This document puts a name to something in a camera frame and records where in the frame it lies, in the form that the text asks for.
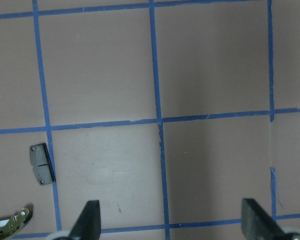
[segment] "metal plate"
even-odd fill
[[[18,215],[0,220],[0,240],[15,236],[27,225],[31,217],[32,212],[28,208],[23,208]]]
[[[51,165],[48,148],[45,143],[30,146],[30,162],[33,173],[40,185],[51,184],[56,181]]]

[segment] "metal part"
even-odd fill
[[[49,152],[45,143],[30,146],[30,162],[33,173],[40,185],[52,184],[56,181],[51,165]]]
[[[98,200],[93,200],[88,201],[85,204],[79,218],[77,219],[68,236],[48,236],[46,240],[98,240],[100,238],[100,234],[100,204]]]
[[[28,208],[23,208],[18,215],[0,220],[0,240],[11,238],[19,233],[27,225],[31,217],[32,212]]]
[[[246,240],[300,240],[300,233],[284,233],[253,198],[242,200],[241,230]]]

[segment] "blue tape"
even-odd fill
[[[59,15],[59,14],[80,14],[80,13],[127,10],[127,9],[146,9],[148,7],[149,7],[148,3],[134,3],[134,4],[121,4],[121,5],[88,6],[88,7],[69,8],[69,9],[43,10],[43,11],[39,11],[38,14],[39,16]]]
[[[18,19],[32,17],[32,11],[0,14],[0,19]]]
[[[157,119],[141,119],[136,121],[131,121],[131,120],[105,121],[105,122],[57,125],[57,126],[51,126],[51,130],[58,131],[58,130],[70,130],[70,129],[89,129],[89,128],[96,128],[96,127],[115,127],[115,126],[155,124],[155,123],[157,123]]]
[[[275,109],[275,114],[291,114],[291,113],[300,113],[300,108],[292,107],[292,108],[281,108]]]
[[[35,133],[35,132],[45,132],[45,126],[36,127],[24,127],[24,128],[10,128],[10,129],[0,129],[0,134],[21,134],[21,133]]]
[[[40,28],[39,28],[39,15],[38,15],[37,0],[32,0],[32,8],[33,8],[33,25],[34,25],[34,34],[35,34],[35,47],[36,47],[36,55],[37,55],[37,61],[38,61],[38,70],[39,70],[39,78],[40,78],[44,121],[45,121],[46,135],[47,135],[47,140],[48,140],[48,150],[49,150],[52,167],[54,169],[54,172],[56,172],[55,171],[55,169],[56,169],[55,168],[55,160],[54,160],[54,149],[53,149],[53,142],[52,142],[52,133],[51,133],[51,124],[50,124],[50,117],[49,117],[47,89],[46,89],[46,81],[45,81],[45,73],[44,73],[44,63],[43,63],[41,40],[40,40]],[[61,227],[61,218],[60,218],[60,209],[59,209],[58,188],[57,188],[57,184],[55,182],[52,184],[52,192],[53,192],[53,203],[54,203],[56,229],[59,231],[62,229],[62,227]]]
[[[156,119],[159,129],[159,146],[160,146],[160,162],[161,162],[161,182],[163,193],[163,212],[164,225],[169,225],[169,206],[168,206],[168,187],[167,187],[167,171],[166,171],[166,156],[165,156],[165,140],[164,140],[164,126],[161,115],[160,102],[160,85],[158,72],[158,54],[157,54],[157,36],[156,36],[156,18],[154,0],[149,0],[149,16],[150,16],[150,33],[151,33],[151,50],[152,50],[152,69],[153,69],[153,83],[154,83],[154,98]],[[170,228],[165,228],[165,239],[170,239]]]
[[[285,220],[285,219],[300,219],[300,213],[297,214],[287,214],[287,215],[281,215],[276,216],[276,220]]]
[[[18,234],[18,235],[15,235],[12,239],[45,238],[49,234],[51,234],[51,232]]]
[[[269,63],[269,107],[270,122],[275,119],[275,100],[274,100],[274,40],[272,25],[272,0],[267,0],[268,15],[268,63]]]
[[[158,229],[165,229],[165,228],[166,228],[165,225],[131,226],[131,227],[102,229],[101,233],[110,234],[110,233],[122,233],[122,232],[137,232],[137,231],[158,230]]]
[[[154,6],[156,8],[161,7],[173,7],[179,5],[189,5],[189,4],[211,4],[211,3],[233,3],[233,2],[248,2],[251,0],[181,0],[181,1],[159,1],[155,2]]]
[[[219,221],[203,221],[203,222],[189,222],[189,223],[177,223],[170,224],[171,229],[177,228],[199,228],[199,227],[211,227],[220,225],[240,224],[241,219],[219,220]]]
[[[272,218],[275,220],[277,217],[277,202],[276,202],[276,169],[274,167],[270,168],[271,172],[271,211],[272,211]]]
[[[270,114],[270,111],[240,111],[240,112],[213,113],[213,114],[194,115],[194,116],[165,117],[162,119],[162,121],[164,123],[171,123],[171,122],[184,122],[184,121],[194,121],[194,120],[263,116],[263,115],[269,115],[269,114]]]

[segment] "floor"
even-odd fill
[[[100,200],[101,240],[243,240],[242,198],[300,228],[300,0],[0,0],[0,218],[34,206],[15,239]]]

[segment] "blue tape line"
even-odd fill
[[[277,217],[277,202],[276,202],[276,169],[274,167],[270,168],[271,172],[271,211],[272,211],[272,218],[275,220]]]
[[[292,107],[292,108],[281,108],[275,109],[275,114],[291,114],[291,113],[300,113],[300,108]]]
[[[275,109],[275,114],[289,114],[289,113],[300,113],[300,108],[281,108]],[[195,120],[207,120],[207,119],[222,119],[222,118],[235,118],[235,117],[250,117],[250,116],[263,116],[269,115],[270,111],[240,111],[240,112],[227,112],[227,113],[214,113],[205,115],[193,115],[193,116],[174,116],[162,118],[163,123],[171,122],[184,122],[184,121],[195,121]],[[115,126],[126,126],[126,125],[139,125],[139,124],[154,124],[157,123],[157,119],[141,119],[141,120],[123,120],[123,121],[106,121],[106,122],[92,122],[92,123],[79,123],[69,125],[55,125],[50,126],[52,131],[59,130],[71,130],[71,129],[87,129],[94,127],[115,127]],[[18,133],[33,133],[33,132],[44,132],[46,131],[45,126],[37,127],[25,127],[25,128],[10,128],[0,129],[0,134],[18,134]]]
[[[177,228],[199,228],[199,227],[211,227],[220,225],[240,224],[241,219],[219,220],[219,221],[204,221],[204,222],[189,222],[189,223],[177,223],[170,224],[171,229]]]
[[[276,220],[285,220],[285,219],[300,219],[300,213],[297,214],[287,214],[287,215],[281,215],[276,216]]]
[[[80,14],[80,13],[127,10],[127,9],[146,9],[148,7],[149,7],[148,3],[88,6],[88,7],[69,8],[69,9],[43,10],[43,11],[39,11],[39,16],[59,15],[59,14]]]
[[[154,0],[149,0],[149,16],[150,16],[155,110],[156,110],[156,119],[158,122],[159,138],[160,138],[159,146],[160,146],[160,162],[161,162],[161,182],[162,182],[162,193],[163,193],[164,225],[168,226],[169,225],[168,187],[167,187],[164,126],[162,121],[161,103],[160,103],[160,85],[159,85],[159,71],[158,71],[156,18],[155,18]],[[170,240],[169,227],[165,228],[165,239]]]
[[[45,126],[36,127],[24,127],[24,128],[10,128],[10,129],[0,129],[0,134],[20,134],[20,133],[35,133],[35,132],[45,132]]]
[[[49,234],[51,234],[51,232],[18,234],[18,235],[15,235],[12,239],[45,238]]]
[[[270,114],[270,111],[266,111],[266,110],[265,111],[240,111],[240,112],[213,113],[213,114],[194,115],[194,116],[165,117],[162,119],[162,121],[164,123],[171,123],[171,122],[184,122],[184,121],[194,121],[194,120],[263,116],[263,115],[269,115],[269,114]]]
[[[0,19],[17,19],[17,18],[26,18],[26,17],[32,17],[32,16],[33,16],[32,11],[4,13],[4,14],[0,14]]]
[[[275,100],[274,100],[274,40],[272,25],[272,0],[267,1],[268,14],[268,63],[269,63],[269,107],[270,122],[275,119]]]
[[[165,228],[166,228],[165,225],[118,227],[118,228],[102,229],[101,233],[110,234],[110,233],[123,233],[123,232],[137,232],[137,231],[158,230],[158,229],[165,229]]]
[[[89,128],[96,128],[96,127],[116,127],[116,126],[139,125],[139,124],[155,124],[155,123],[157,123],[157,119],[141,119],[136,121],[131,121],[131,120],[105,121],[105,122],[57,125],[57,126],[51,126],[51,130],[58,131],[58,130],[70,130],[70,129],[89,129]]]
[[[179,5],[189,5],[189,4],[211,4],[211,3],[233,3],[233,2],[248,2],[251,0],[181,0],[181,1],[159,1],[155,2],[154,6],[156,8],[161,7],[173,7]]]
[[[40,40],[40,28],[39,28],[39,15],[38,15],[37,0],[32,0],[32,8],[33,8],[33,25],[34,25],[34,34],[35,34],[35,47],[36,47],[36,55],[37,55],[37,61],[38,61],[38,70],[39,70],[39,78],[40,78],[40,87],[41,87],[41,96],[42,96],[44,120],[45,120],[45,127],[46,127],[46,135],[47,135],[47,140],[48,140],[48,150],[49,150],[52,167],[54,169],[54,172],[56,172],[55,171],[56,168],[55,168],[55,160],[54,160],[52,133],[51,133],[51,124],[50,124],[50,117],[49,117],[47,89],[46,89],[46,81],[45,81],[45,73],[44,73],[44,63],[43,63],[41,40]],[[60,218],[60,209],[59,209],[58,187],[55,182],[52,184],[52,192],[53,192],[53,203],[54,203],[56,229],[59,231],[62,229],[62,227],[61,227],[61,218]]]

